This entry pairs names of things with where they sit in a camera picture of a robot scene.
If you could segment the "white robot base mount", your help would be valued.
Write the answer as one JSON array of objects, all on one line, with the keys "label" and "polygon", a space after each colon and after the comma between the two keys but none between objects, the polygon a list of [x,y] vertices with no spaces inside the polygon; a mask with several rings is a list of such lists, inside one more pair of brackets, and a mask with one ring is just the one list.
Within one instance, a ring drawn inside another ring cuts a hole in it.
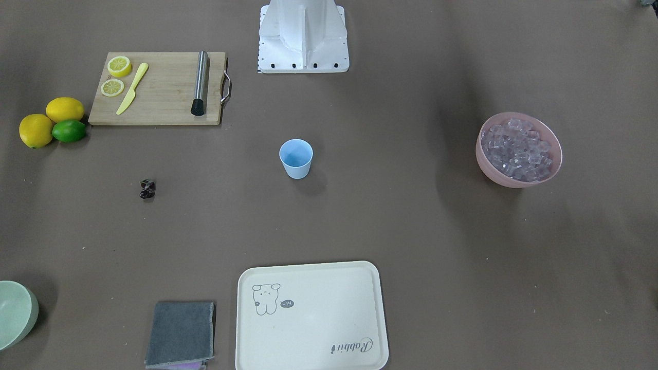
[{"label": "white robot base mount", "polygon": [[334,1],[270,1],[259,14],[257,72],[350,69],[345,10]]}]

